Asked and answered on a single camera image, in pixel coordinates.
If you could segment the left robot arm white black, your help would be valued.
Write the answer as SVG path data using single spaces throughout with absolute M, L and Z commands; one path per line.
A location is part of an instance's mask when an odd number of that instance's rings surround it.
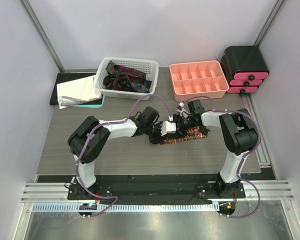
M 77 188 L 83 198 L 90 200 L 96 195 L 95 160 L 107 141 L 142 135 L 162 138 L 175 132 L 176 125 L 171 122 L 172 117 L 156 123 L 158 117 L 159 113 L 148 106 L 137 117 L 104 121 L 89 116 L 83 121 L 67 141 L 75 160 Z

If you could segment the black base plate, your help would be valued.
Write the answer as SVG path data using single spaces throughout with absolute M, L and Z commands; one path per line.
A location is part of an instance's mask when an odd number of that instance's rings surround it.
M 117 196 L 123 204 L 164 205 L 209 199 L 243 199 L 243 184 L 232 196 L 222 197 L 216 192 L 217 174 L 164 174 L 164 175 L 98 175 L 92 193 L 78 190 L 77 180 L 66 183 L 70 200 L 110 201 Z

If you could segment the white plastic mesh basket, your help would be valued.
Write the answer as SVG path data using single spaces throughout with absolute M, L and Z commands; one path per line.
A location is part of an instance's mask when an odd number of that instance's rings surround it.
M 106 57 L 93 79 L 93 87 L 103 96 L 148 100 L 157 87 L 159 64 L 154 60 Z

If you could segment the black pink drawer unit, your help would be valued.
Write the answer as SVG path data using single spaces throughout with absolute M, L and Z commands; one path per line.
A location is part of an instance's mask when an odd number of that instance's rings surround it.
M 229 94 L 256 92 L 270 73 L 256 45 L 227 47 L 221 58 L 221 67 L 229 86 Z

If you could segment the aluminium rail frame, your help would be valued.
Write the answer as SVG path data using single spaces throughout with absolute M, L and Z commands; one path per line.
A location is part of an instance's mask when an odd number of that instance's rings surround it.
M 96 199 L 94 196 L 79 197 L 60 182 L 29 183 L 26 185 L 21 202 L 32 203 L 35 212 L 79 212 L 96 213 L 151 213 L 151 212 L 214 212 L 221 207 L 240 201 L 292 201 L 294 196 L 286 181 L 254 181 L 243 183 L 235 196 L 217 196 L 208 188 L 198 190 L 179 189 L 175 195 L 137 193 L 122 194 L 112 199 Z

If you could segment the pink compartment organizer tray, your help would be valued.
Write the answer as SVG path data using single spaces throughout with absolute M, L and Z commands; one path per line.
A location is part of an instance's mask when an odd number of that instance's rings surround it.
M 229 84 L 216 60 L 171 64 L 169 67 L 174 99 L 186 101 L 192 97 L 222 98 Z

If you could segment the multicoloured patterned tie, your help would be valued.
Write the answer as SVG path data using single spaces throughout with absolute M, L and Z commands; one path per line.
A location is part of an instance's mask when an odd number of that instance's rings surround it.
M 207 138 L 210 134 L 210 130 L 204 126 L 195 126 L 188 128 L 185 134 L 181 134 L 179 131 L 176 133 L 167 133 L 165 136 L 155 140 L 155 145 L 169 145 L 180 142 L 186 142 L 197 139 Z

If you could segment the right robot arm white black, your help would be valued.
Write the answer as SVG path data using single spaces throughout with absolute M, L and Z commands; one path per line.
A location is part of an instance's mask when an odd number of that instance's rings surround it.
M 241 171 L 248 156 L 261 143 L 260 127 L 245 108 L 239 110 L 205 110 L 199 100 L 185 104 L 181 102 L 173 115 L 176 129 L 185 134 L 188 129 L 208 127 L 221 129 L 227 148 L 224 165 L 218 172 L 215 183 L 216 193 L 223 198 L 233 195 L 241 183 Z

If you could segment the white folded cloth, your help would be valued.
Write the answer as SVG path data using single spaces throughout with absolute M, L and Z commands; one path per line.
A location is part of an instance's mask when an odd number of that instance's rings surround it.
M 94 89 L 94 76 L 88 76 L 56 85 L 57 102 L 60 109 L 96 101 L 102 98 Z

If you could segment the dark red blue ties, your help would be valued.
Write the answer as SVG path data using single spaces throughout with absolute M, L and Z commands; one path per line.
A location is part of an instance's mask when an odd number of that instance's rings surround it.
M 105 89 L 141 94 L 150 93 L 152 81 L 146 80 L 145 72 L 117 65 L 113 61 L 109 61 L 106 71 L 108 75 L 103 79 Z

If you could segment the teal tray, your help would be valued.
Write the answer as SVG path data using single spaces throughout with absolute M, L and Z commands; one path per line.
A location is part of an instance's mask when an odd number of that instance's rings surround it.
M 105 102 L 105 97 L 102 95 L 102 98 L 92 101 L 92 102 L 87 102 L 84 104 L 79 104 L 76 105 L 75 107 L 81 107 L 81 108 L 100 108 L 103 106 Z

